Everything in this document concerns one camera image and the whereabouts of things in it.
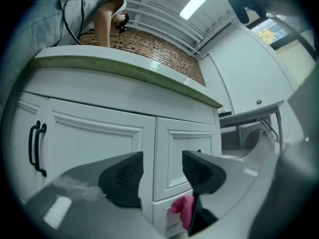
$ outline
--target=dark hair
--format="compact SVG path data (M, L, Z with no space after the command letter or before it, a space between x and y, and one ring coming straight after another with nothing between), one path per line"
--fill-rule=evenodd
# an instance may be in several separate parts
M125 26L129 22L129 20L130 20L129 14L126 13L125 19L123 20L123 22L120 25L116 26L115 28L116 29L122 28L123 26Z

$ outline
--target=cabinet door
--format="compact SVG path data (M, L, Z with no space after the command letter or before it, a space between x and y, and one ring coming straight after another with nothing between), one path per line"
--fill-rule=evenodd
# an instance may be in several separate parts
M173 214L169 211L173 202L181 196L191 196L193 190L188 190L177 196L153 202L153 225L156 229L167 238L172 237L180 232L186 231L182 227L179 218L180 214Z
M143 151L139 197L152 219L156 118L56 99L50 99L47 108L48 180L79 165Z
M3 157L9 181L21 202L28 201L44 185L44 178L29 162L29 133L37 120L43 123L48 98L17 92L11 96L3 124ZM34 162L34 137L32 161Z
M221 156L220 128L215 125L157 118L154 201L191 188L182 171L182 151Z

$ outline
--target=person's arm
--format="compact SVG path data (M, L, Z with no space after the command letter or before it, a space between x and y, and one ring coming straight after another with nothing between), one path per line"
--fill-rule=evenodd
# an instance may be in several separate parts
M112 11L107 3L103 4L95 13L94 29L98 38L98 45L103 47L110 46Z

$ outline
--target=tree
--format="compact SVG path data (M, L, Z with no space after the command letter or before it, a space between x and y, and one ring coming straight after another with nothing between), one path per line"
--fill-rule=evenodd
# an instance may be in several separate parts
M273 39L275 38L275 33L266 29L264 32L257 31L256 34L261 37L266 43L272 44Z

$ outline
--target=black cabinet handle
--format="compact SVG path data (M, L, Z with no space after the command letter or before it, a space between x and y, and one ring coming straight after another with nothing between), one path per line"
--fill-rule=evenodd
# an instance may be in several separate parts
M46 132L46 124L42 124L42 128L39 129L35 134L35 141L34 141L35 169L41 172L44 177L46 177L46 171L40 168L40 162L39 162L39 136L41 133L45 133L45 132Z
M32 162L32 138L33 138L33 130L40 128L40 121L38 120L34 126L30 128L29 134L29 162L31 165L35 166L35 163Z

